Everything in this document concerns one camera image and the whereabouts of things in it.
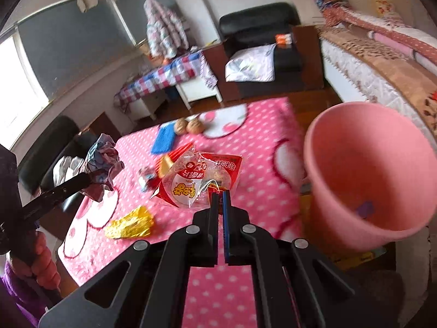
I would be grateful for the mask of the left hand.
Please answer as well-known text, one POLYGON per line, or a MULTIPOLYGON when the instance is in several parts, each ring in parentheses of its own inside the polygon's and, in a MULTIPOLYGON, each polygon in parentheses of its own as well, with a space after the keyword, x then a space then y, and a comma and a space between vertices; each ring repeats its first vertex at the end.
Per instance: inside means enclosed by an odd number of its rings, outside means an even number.
POLYGON ((52 253, 47 246, 46 236, 43 232, 36 232, 34 253, 36 257, 31 265, 27 265, 14 254, 7 255, 7 262, 20 279, 35 276, 39 286, 48 290, 58 290, 61 277, 52 259, 52 253))

